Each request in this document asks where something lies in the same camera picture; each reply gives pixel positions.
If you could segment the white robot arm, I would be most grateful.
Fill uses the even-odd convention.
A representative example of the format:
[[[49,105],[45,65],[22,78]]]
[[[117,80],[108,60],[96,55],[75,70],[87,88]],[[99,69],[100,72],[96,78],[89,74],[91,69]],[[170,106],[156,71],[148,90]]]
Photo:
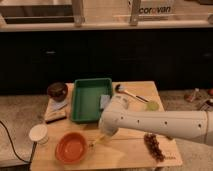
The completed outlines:
[[[133,111],[124,95],[104,108],[100,131],[113,136],[119,128],[139,130],[213,146],[213,111]]]

